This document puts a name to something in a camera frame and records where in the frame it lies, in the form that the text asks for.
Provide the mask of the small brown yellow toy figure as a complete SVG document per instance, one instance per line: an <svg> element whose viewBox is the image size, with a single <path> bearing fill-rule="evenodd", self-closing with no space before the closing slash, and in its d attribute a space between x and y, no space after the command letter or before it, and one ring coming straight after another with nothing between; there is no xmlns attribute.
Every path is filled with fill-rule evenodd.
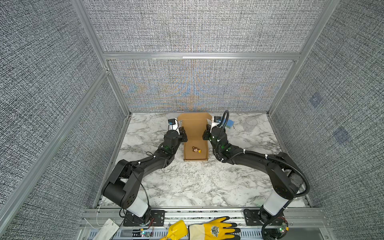
<svg viewBox="0 0 384 240"><path fill-rule="evenodd" d="M192 146L192 149L193 149L193 152L195 152L195 153L201 153L202 152L202 150L200 148L195 147L195 146Z"/></svg>

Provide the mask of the brown cardboard box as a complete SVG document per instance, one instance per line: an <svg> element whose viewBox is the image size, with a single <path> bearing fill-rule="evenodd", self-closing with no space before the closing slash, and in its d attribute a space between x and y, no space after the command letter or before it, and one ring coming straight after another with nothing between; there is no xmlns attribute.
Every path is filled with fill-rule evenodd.
<svg viewBox="0 0 384 240"><path fill-rule="evenodd" d="M212 116L209 113L183 113L178 116L184 127L188 141L184 143L185 162L206 162L209 159L208 142L203 140L203 133ZM202 150L201 153L193 152L192 146Z"/></svg>

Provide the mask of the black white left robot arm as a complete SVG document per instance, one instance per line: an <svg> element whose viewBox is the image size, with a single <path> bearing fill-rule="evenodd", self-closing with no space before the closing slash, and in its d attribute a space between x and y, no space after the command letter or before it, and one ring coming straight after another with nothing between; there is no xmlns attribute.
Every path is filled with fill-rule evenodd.
<svg viewBox="0 0 384 240"><path fill-rule="evenodd" d="M106 180L102 195L126 213L134 215L136 224L146 224L151 217L151 206L149 201L138 197L142 180L148 174L169 166L180 144L187 140L183 127L169 130L164 136L164 142L151 156L132 162L120 160Z"/></svg>

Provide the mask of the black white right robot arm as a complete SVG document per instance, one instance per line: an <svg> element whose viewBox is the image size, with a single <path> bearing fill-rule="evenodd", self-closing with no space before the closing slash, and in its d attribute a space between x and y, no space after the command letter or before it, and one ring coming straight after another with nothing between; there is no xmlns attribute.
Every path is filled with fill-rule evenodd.
<svg viewBox="0 0 384 240"><path fill-rule="evenodd" d="M310 192L308 179L286 153L262 154L232 145L226 131L218 126L207 125L203 139L211 143L213 154L221 163L246 166L269 176L273 190L258 213L263 224L281 217L294 199Z"/></svg>

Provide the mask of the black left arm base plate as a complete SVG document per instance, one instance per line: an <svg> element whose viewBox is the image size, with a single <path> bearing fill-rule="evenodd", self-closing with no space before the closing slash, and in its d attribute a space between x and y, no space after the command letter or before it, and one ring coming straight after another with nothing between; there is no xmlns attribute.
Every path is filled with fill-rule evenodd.
<svg viewBox="0 0 384 240"><path fill-rule="evenodd" d="M165 221L165 211L151 210L146 212L143 217L138 217L129 211L124 212L124 227L163 227Z"/></svg>

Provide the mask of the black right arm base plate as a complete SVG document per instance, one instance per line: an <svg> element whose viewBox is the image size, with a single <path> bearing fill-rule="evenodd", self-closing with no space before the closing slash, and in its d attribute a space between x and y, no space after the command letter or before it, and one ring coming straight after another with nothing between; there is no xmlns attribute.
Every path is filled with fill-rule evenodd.
<svg viewBox="0 0 384 240"><path fill-rule="evenodd" d="M273 218L263 208L261 209L245 209L243 211L244 218L247 226L258 226L262 227L267 221ZM287 224L284 214L280 214L275 220L269 223L269 226L281 226Z"/></svg>

